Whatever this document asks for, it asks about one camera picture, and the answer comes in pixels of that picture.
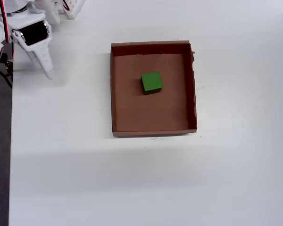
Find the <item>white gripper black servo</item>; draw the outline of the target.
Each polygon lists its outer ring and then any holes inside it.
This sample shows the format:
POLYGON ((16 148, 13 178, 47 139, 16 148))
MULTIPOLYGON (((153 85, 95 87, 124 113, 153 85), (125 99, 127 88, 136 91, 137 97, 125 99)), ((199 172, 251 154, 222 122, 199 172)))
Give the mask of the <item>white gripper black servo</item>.
POLYGON ((8 36, 10 41, 14 40, 14 44, 26 52, 34 66, 42 69, 46 77, 52 80, 55 73, 49 52, 52 39, 49 37, 50 33, 50 25, 42 12, 10 13, 6 15, 5 22, 0 15, 0 49, 3 48, 8 36))

